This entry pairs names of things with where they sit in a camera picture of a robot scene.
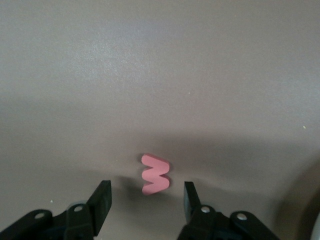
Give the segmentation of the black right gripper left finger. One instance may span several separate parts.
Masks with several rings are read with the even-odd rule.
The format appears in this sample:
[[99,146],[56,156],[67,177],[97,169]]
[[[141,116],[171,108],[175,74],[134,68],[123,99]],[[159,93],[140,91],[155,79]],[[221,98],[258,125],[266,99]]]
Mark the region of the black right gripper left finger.
[[33,210],[0,232],[2,240],[93,240],[112,205],[112,185],[103,180],[85,203],[53,216],[47,209]]

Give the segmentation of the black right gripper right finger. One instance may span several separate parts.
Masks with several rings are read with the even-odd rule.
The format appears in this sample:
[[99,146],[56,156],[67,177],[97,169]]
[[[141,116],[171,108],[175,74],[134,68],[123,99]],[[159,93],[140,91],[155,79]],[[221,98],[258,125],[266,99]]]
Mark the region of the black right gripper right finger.
[[202,204],[192,181],[184,183],[186,225],[179,240],[276,240],[278,237],[254,214],[235,211],[229,217]]

